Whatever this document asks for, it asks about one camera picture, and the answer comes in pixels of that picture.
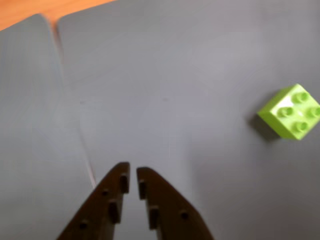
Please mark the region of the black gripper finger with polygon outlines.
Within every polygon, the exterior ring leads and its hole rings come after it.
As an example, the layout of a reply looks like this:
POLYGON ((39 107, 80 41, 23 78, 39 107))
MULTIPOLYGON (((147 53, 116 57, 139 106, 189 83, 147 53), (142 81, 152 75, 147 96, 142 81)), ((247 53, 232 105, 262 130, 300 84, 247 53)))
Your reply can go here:
POLYGON ((130 164, 116 164, 100 181, 58 236, 59 240, 112 240, 129 193, 130 164))
POLYGON ((199 212, 167 180, 149 167, 136 170, 150 230, 159 240, 213 240, 199 212))

